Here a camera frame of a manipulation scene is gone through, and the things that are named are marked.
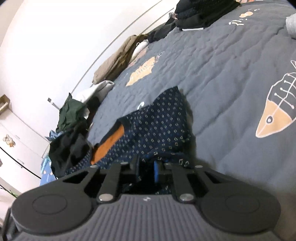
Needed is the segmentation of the navy patterned garment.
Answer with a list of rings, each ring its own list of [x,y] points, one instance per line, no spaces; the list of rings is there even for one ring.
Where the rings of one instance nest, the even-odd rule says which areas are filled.
[[[191,168],[187,154],[190,138],[184,98],[175,86],[162,92],[150,105],[117,119],[94,146],[95,150],[103,150],[102,157],[84,158],[65,173],[91,165],[109,169],[112,164],[131,163],[136,158],[137,184],[126,184],[124,190],[130,192],[144,186],[156,195],[170,194],[170,185],[161,184],[158,179],[156,163]]]

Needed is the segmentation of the stack of black folded clothes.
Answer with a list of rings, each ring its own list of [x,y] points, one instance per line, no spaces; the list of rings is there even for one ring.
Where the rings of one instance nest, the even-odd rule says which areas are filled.
[[[227,13],[240,6],[233,0],[179,1],[176,5],[176,27],[183,29],[207,28]]]

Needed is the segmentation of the blue patterned pillow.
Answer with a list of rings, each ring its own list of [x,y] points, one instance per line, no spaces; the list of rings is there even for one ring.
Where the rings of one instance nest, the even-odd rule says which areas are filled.
[[[47,183],[53,182],[56,180],[55,175],[53,174],[52,168],[51,168],[51,159],[47,155],[42,163],[41,163],[41,181],[40,186],[45,185]]]

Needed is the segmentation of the black garment pile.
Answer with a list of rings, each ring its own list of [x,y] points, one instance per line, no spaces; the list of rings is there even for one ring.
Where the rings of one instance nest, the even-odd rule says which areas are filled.
[[[69,169],[75,167],[90,152],[87,133],[87,121],[81,120],[51,142],[49,158],[55,177],[65,176]]]

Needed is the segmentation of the white wardrobe with stickers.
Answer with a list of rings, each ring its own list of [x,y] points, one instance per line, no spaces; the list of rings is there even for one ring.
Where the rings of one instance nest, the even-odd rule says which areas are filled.
[[[34,176],[41,178],[41,163],[49,142],[10,109],[1,114],[1,148]]]

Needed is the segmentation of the dark green garment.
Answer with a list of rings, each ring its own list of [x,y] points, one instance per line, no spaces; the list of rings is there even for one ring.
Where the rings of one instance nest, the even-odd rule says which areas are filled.
[[[71,93],[68,94],[64,105],[59,111],[59,121],[56,132],[65,132],[73,128],[79,121],[84,119],[86,104],[75,100]]]

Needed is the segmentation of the light grey garment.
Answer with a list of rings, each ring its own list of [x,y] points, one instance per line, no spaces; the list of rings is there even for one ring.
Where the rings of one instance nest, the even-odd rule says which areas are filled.
[[[99,102],[102,103],[106,98],[107,94],[113,89],[114,82],[110,80],[104,80],[98,84],[92,85],[83,94],[81,102],[88,102],[92,97],[98,98]]]

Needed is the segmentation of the grey quilted fish-print blanket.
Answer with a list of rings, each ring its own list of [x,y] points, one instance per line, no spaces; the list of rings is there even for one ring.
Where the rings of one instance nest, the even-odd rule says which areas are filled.
[[[178,86],[192,116],[195,157],[219,172],[293,192],[295,123],[271,135],[257,127],[265,102],[295,117],[295,40],[286,1],[243,4],[200,31],[171,31],[115,82],[94,118],[97,144],[115,121]]]

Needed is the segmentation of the olive brown garment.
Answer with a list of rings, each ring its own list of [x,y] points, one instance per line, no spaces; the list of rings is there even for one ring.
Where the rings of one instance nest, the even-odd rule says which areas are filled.
[[[95,71],[92,83],[96,85],[104,80],[116,80],[121,72],[128,66],[132,54],[137,47],[137,43],[141,43],[146,39],[147,34],[129,36]]]

